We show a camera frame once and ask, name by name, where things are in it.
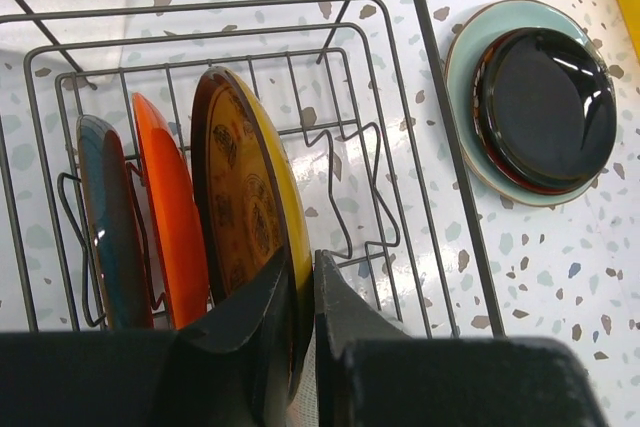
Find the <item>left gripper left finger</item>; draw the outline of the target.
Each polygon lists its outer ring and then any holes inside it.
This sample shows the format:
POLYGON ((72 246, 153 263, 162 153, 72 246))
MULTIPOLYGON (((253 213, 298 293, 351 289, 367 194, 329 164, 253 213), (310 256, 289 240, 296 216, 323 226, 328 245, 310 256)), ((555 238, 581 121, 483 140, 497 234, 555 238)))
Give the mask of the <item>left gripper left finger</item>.
POLYGON ((283 251, 180 330, 9 333, 5 426, 282 426, 291 361, 283 251))

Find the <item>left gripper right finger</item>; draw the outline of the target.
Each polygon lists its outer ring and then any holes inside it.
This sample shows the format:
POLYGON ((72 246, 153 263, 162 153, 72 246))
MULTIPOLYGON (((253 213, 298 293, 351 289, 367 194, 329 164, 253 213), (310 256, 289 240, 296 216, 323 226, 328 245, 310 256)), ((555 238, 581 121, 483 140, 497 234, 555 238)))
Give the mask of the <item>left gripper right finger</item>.
POLYGON ((582 364, 551 338, 418 338, 314 268, 322 426, 604 426, 582 364))

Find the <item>yellow patterned plate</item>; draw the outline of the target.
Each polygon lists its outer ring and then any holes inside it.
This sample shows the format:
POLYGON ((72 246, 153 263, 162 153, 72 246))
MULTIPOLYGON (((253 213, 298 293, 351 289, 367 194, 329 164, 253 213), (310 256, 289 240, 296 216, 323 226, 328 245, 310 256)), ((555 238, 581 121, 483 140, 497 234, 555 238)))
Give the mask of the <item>yellow patterned plate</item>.
POLYGON ((313 329, 309 234, 289 159, 269 115, 230 69, 199 79, 191 114, 194 199, 210 290, 221 304, 282 249, 292 316, 289 394, 296 395, 313 329))

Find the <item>light green floral plate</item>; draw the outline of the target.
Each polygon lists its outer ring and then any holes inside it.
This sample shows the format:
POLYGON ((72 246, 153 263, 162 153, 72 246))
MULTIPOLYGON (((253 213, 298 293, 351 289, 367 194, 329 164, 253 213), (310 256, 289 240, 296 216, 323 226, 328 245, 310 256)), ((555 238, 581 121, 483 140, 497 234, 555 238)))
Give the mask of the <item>light green floral plate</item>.
POLYGON ((587 49, 605 67, 594 42, 564 12, 536 0, 503 0, 479 9, 463 25, 451 44, 445 64, 445 81, 462 155, 471 172, 486 186, 506 198, 533 207, 551 207, 571 202, 583 195, 587 180, 567 193, 541 194, 517 185, 494 166, 477 138, 472 121, 472 86, 481 54, 501 35, 523 27, 557 30, 587 49))

